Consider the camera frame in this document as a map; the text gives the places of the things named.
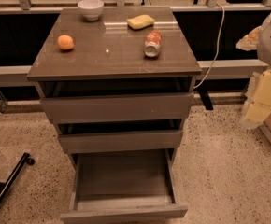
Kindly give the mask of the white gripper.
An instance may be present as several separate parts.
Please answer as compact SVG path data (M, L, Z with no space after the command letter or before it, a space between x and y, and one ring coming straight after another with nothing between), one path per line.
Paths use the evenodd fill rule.
M236 43L236 47L244 51L256 50L260 31L260 26L254 28ZM245 95L247 100L242 108L240 123L246 129L255 129L271 114L271 66L262 73L252 75Z

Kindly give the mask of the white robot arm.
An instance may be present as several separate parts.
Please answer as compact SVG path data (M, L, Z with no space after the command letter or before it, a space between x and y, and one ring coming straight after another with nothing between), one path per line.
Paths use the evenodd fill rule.
M236 47L256 50L258 59L268 65L264 72L254 72L250 78L242 109L241 124L247 129L255 129L271 114L271 13L261 26L241 38Z

